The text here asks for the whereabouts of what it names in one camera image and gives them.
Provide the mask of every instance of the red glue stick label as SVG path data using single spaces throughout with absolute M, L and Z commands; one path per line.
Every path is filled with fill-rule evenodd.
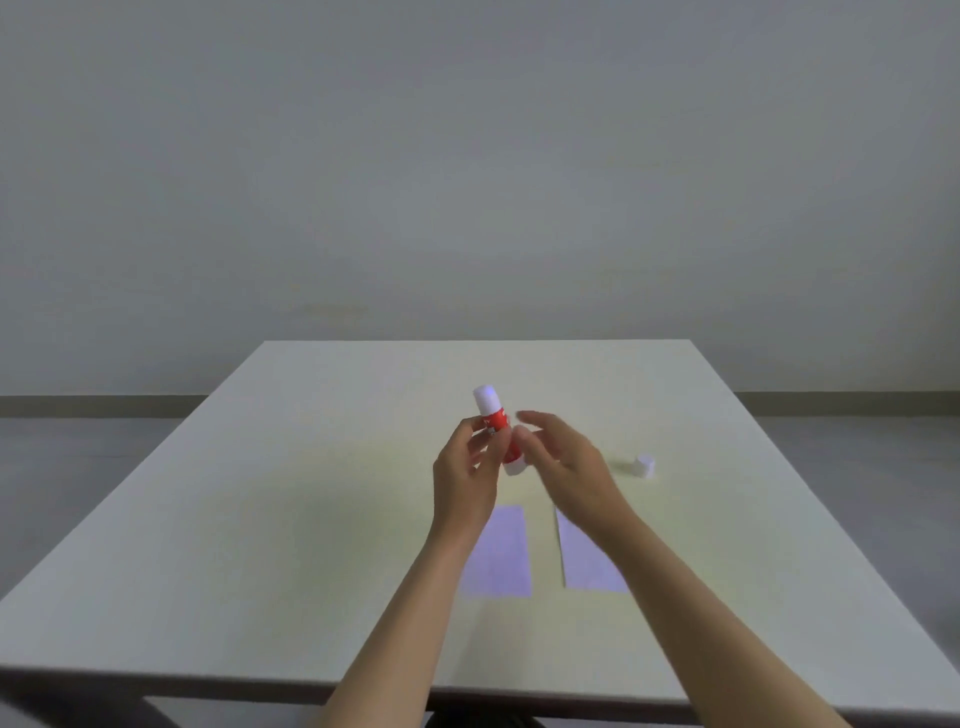
M 504 427 L 510 426 L 510 418 L 507 416 L 507 413 L 503 411 L 501 407 L 499 410 L 494 412 L 491 415 L 486 415 L 483 419 L 483 424 L 487 426 L 487 431 L 493 435 L 496 431 L 503 429 Z M 512 463 L 523 453 L 520 451 L 520 448 L 516 446 L 516 443 L 511 440 L 510 446 L 507 448 L 507 454 L 503 458 L 503 462 Z

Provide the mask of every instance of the left hand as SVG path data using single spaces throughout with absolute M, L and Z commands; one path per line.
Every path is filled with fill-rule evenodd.
M 453 430 L 433 464 L 431 537 L 473 548 L 493 511 L 510 438 L 509 427 L 491 436 L 482 417 L 468 417 Z

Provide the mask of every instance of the paper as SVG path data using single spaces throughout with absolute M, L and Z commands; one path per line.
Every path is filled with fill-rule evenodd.
M 568 589 L 630 591 L 607 554 L 559 510 L 557 530 L 560 532 L 560 553 L 564 560 L 564 583 Z
M 530 556 L 523 506 L 493 509 L 460 579 L 470 596 L 531 596 Z

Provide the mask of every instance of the table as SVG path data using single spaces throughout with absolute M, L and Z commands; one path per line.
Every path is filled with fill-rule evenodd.
M 0 602 L 0 690 L 324 702 L 483 383 L 614 464 L 653 453 L 627 499 L 855 723 L 960 725 L 960 676 L 688 341 L 263 344 Z M 431 706 L 692 720 L 632 600 L 564 588 L 533 469 L 498 502 L 524 506 L 534 595 L 458 597 Z

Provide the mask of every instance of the gray floor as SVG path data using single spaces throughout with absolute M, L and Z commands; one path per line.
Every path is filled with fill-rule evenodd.
M 960 667 L 960 419 L 760 422 Z M 178 423 L 0 419 L 0 596 Z M 313 709 L 290 706 L 156 703 L 184 728 L 296 728 L 312 724 L 316 715 Z M 0 705 L 0 728 L 32 726 Z

